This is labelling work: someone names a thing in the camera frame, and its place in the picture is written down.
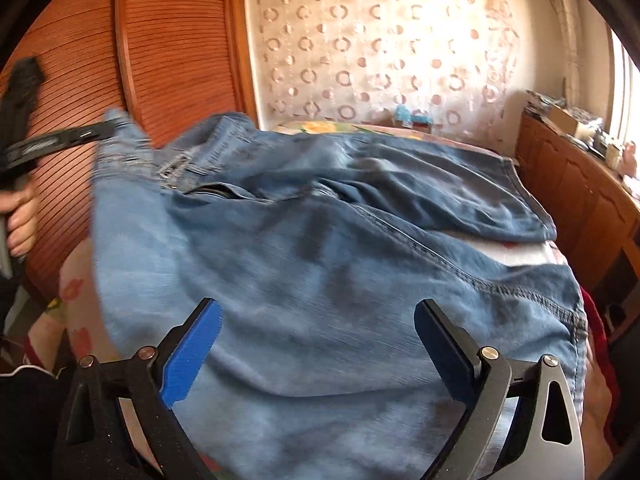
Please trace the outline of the person's left hand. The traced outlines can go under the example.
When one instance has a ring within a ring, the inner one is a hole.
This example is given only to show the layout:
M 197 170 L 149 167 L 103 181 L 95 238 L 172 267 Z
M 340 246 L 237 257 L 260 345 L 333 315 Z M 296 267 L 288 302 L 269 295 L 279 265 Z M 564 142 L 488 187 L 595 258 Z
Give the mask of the person's left hand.
M 23 257 L 34 247 L 37 236 L 38 196 L 28 178 L 17 191 L 1 192 L 1 213 L 6 216 L 6 246 L 13 257 Z

